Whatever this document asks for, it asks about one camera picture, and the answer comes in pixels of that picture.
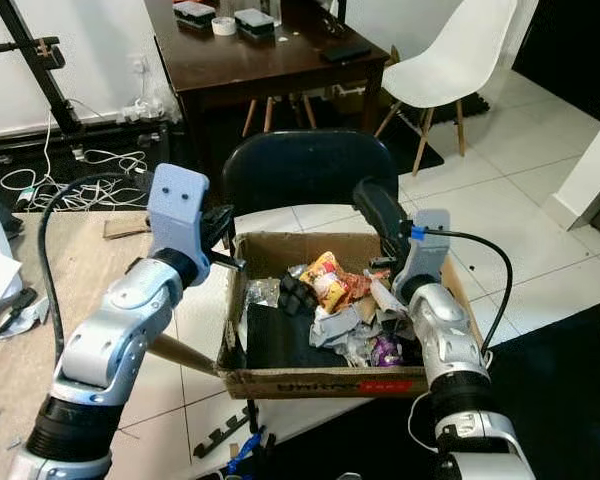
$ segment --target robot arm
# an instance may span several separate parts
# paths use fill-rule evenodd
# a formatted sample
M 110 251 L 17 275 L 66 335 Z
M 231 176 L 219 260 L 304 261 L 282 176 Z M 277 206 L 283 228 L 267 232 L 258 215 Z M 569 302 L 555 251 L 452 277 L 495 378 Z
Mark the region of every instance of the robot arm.
M 203 175 L 174 165 L 157 168 L 149 198 L 149 258 L 109 287 L 67 342 L 10 479 L 105 477 L 111 441 L 144 354 L 171 321 L 184 288 L 209 274 L 210 245 L 220 238 L 227 215 L 216 212 L 211 225 L 204 222 L 200 207 L 207 188 Z
M 493 398 L 469 317 L 440 283 L 449 237 L 422 235 L 421 229 L 412 235 L 402 207 L 371 180 L 356 187 L 354 201 L 378 230 L 392 266 L 392 294 L 422 345 L 438 445 L 435 478 L 533 479 L 513 425 Z M 423 210 L 414 223 L 448 230 L 449 214 Z

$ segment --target wall outlet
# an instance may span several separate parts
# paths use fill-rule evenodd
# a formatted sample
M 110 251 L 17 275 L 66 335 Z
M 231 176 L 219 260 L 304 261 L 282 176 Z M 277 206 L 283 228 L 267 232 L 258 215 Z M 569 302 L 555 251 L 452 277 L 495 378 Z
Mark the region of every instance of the wall outlet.
M 127 55 L 129 70 L 131 73 L 142 75 L 147 71 L 147 57 L 141 53 L 131 53 Z

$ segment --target purple wrapper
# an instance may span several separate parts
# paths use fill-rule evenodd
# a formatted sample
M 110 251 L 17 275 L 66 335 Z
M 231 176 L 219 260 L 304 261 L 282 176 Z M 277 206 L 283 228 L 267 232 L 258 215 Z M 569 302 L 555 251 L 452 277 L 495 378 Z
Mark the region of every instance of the purple wrapper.
M 402 365 L 400 343 L 396 337 L 378 335 L 371 350 L 372 367 L 394 367 Z

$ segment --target white tiled floor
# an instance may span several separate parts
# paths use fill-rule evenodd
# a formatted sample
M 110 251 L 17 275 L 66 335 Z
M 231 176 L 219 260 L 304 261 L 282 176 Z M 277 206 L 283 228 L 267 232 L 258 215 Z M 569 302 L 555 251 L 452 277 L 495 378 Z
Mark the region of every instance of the white tiled floor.
M 492 109 L 467 119 L 466 156 L 457 154 L 451 123 L 433 127 L 430 144 L 445 163 L 421 170 L 417 177 L 401 175 L 400 202 L 409 213 L 447 208 L 453 228 L 482 235 L 507 251 L 515 285 L 493 341 L 499 343 L 600 302 L 600 233 L 590 226 L 565 232 L 540 208 L 586 150 L 600 122 L 509 71 L 497 70 L 481 93 Z M 337 205 L 252 214 L 237 220 L 237 230 L 373 231 L 351 207 Z M 504 268 L 498 257 L 467 241 L 453 241 L 452 254 L 486 334 L 502 298 Z M 226 272 L 214 267 L 205 284 L 186 292 L 184 302 L 195 305 L 195 313 L 183 318 L 176 312 L 171 327 L 172 334 L 211 358 L 222 336 L 218 319 L 225 306 L 218 302 L 218 291 L 225 285 Z M 115 437 L 108 478 L 167 478 L 182 469 L 188 473 L 178 478 L 191 478 L 193 472 L 226 461 L 228 444 L 206 462 L 194 458 L 189 466 L 195 445 L 231 415 L 240 415 L 244 402 L 231 400 L 224 390 L 217 378 L 148 355 L 123 414 L 124 431 Z M 356 404 L 304 402 L 263 402 L 261 409 L 286 438 Z M 232 441 L 242 443 L 247 437 L 244 427 Z

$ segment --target red label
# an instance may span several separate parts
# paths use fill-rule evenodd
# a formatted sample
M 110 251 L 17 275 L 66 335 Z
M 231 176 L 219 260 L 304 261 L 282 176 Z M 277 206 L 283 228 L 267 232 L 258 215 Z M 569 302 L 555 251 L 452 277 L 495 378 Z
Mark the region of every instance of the red label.
M 358 391 L 363 393 L 403 393 L 409 391 L 413 382 L 404 380 L 401 382 L 362 382 Z

